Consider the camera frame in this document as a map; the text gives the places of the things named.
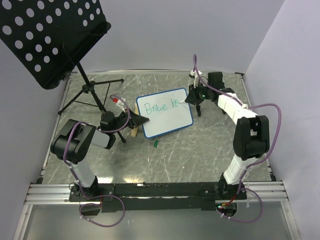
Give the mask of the blue framed whiteboard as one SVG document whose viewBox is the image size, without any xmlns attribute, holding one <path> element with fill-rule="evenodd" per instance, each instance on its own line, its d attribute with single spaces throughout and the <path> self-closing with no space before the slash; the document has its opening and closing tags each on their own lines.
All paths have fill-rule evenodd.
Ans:
<svg viewBox="0 0 320 240">
<path fill-rule="evenodd" d="M 187 98 L 185 88 L 177 88 L 136 99 L 141 116 L 149 118 L 142 125 L 144 136 L 152 139 L 193 125 L 190 105 L 179 104 Z"/>
</svg>

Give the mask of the green marker cap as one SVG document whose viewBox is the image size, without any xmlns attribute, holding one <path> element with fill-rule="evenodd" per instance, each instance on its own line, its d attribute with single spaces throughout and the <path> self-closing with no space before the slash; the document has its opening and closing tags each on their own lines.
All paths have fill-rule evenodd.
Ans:
<svg viewBox="0 0 320 240">
<path fill-rule="evenodd" d="M 154 147 L 155 147 L 155 148 L 157 148 L 158 143 L 159 143 L 159 141 L 158 141 L 158 140 L 156 140 L 156 141 L 154 142 Z"/>
</svg>

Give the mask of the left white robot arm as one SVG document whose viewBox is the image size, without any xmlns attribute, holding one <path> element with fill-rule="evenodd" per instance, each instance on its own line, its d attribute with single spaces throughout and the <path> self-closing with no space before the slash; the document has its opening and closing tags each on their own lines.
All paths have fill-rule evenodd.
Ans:
<svg viewBox="0 0 320 240">
<path fill-rule="evenodd" d="M 70 119 L 55 136 L 50 151 L 62 160 L 75 178 L 77 191 L 87 201 L 95 200 L 99 195 L 98 178 L 93 174 L 85 157 L 91 145 L 102 149 L 111 149 L 116 141 L 115 133 L 124 128 L 134 129 L 149 121 L 130 109 L 115 116 L 107 111 L 101 115 L 100 126 Z"/>
</svg>

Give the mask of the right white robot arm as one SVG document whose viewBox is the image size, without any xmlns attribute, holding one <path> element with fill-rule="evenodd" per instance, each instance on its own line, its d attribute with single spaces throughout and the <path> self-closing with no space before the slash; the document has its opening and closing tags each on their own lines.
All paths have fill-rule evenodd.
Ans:
<svg viewBox="0 0 320 240">
<path fill-rule="evenodd" d="M 184 102 L 194 105 L 200 116 L 201 103 L 210 100 L 235 123 L 232 142 L 234 156 L 221 175 L 217 188 L 223 199 L 230 199 L 242 187 L 241 180 L 249 165 L 270 149 L 269 119 L 256 114 L 240 101 L 234 90 L 225 86 L 222 72 L 210 72 L 204 77 L 201 72 L 192 70 L 189 77 L 193 83 L 188 87 Z"/>
</svg>

